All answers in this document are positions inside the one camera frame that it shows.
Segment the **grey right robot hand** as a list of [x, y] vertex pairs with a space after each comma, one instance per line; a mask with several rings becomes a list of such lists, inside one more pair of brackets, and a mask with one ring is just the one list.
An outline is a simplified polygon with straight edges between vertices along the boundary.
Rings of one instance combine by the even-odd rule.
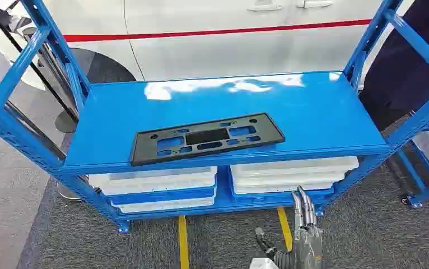
[[262, 228], [255, 238], [264, 258], [253, 258], [250, 268], [322, 268], [323, 229], [318, 227], [315, 206], [301, 187], [291, 192], [294, 200], [294, 231], [290, 251], [281, 251], [267, 238]]

